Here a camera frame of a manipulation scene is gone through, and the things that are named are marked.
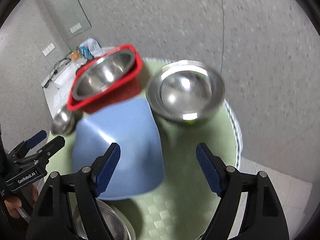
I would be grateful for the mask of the person's left hand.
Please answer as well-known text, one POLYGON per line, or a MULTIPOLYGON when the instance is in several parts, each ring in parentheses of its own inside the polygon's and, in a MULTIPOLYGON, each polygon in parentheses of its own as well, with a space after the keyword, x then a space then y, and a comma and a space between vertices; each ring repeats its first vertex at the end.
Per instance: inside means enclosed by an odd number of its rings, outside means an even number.
MULTIPOLYGON (((30 186, 27 186, 27 189, 29 189, 31 203, 33 205, 35 205, 35 203, 37 202, 37 199, 39 197, 39 192, 38 192, 36 186, 33 184, 31 184, 30 186)), ((9 215, 11 215, 11 217, 20 218, 21 215, 20 215, 18 209, 21 208, 22 202, 19 198, 15 197, 15 196, 10 196, 9 198, 7 198, 4 201, 4 203, 7 207, 9 215)))

